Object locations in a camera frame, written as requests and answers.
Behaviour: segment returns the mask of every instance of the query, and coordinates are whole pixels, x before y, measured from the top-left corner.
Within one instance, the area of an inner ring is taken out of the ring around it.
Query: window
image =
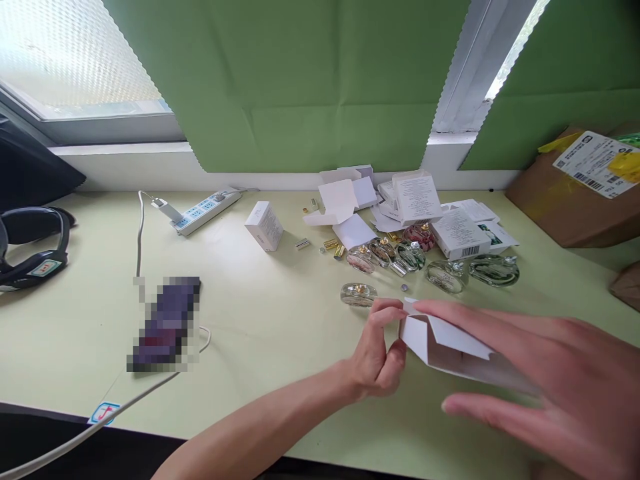
[[[471,0],[433,132],[477,132],[550,0]]]
[[[184,140],[101,0],[0,1],[0,103],[49,145]]]

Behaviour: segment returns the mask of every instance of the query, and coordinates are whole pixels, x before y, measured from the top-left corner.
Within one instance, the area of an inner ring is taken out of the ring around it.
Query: black headphones
[[[67,266],[69,230],[75,218],[56,207],[25,207],[0,215],[0,291],[14,291],[44,283]],[[59,233],[55,250],[36,253],[16,266],[5,256],[9,244],[22,245]]]

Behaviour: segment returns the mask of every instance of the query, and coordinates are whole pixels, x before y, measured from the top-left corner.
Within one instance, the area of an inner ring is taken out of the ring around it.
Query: power strip
[[[169,224],[175,228],[178,235],[186,237],[240,198],[242,193],[226,187],[184,212],[179,222],[170,221]]]

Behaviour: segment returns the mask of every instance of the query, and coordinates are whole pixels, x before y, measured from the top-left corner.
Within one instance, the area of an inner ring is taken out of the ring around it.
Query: green window blind
[[[523,169],[568,124],[606,132],[636,119],[638,3],[551,0],[462,169]]]
[[[418,168],[469,0],[105,0],[214,172]]]

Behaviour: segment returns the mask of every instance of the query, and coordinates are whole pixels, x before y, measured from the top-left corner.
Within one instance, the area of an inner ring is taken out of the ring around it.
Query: light green desk
[[[178,210],[208,193],[156,193]],[[339,300],[342,284],[362,281],[386,297],[453,299],[422,274],[388,270],[367,276],[321,255],[330,227],[307,227],[302,208],[317,192],[245,193],[189,238],[147,208],[142,272],[199,275],[200,322],[211,346],[179,375],[118,417],[122,429],[190,438],[238,407],[353,352],[366,312]],[[640,345],[640,314],[612,297],[618,270],[640,258],[640,241],[602,250],[564,250],[502,193],[441,192],[442,202],[476,198],[520,240],[521,279],[508,289],[471,280],[460,300],[536,315],[570,315]],[[258,200],[272,202],[286,232],[265,253],[243,224]],[[125,356],[144,318],[133,286],[139,206],[135,193],[71,195],[55,203],[72,212],[70,265],[30,291],[0,294],[0,401],[88,417],[102,400],[124,403],[159,380],[124,372]],[[363,213],[369,219],[369,212]],[[312,246],[297,251],[308,238]],[[46,248],[54,240],[40,242]],[[12,250],[24,255],[26,248]],[[430,259],[440,256],[430,252]],[[397,326],[387,331],[391,342]],[[412,353],[397,394],[369,399],[326,420],[288,455],[431,480],[527,478],[532,452],[518,442],[440,410],[454,391],[498,389],[426,367]]]

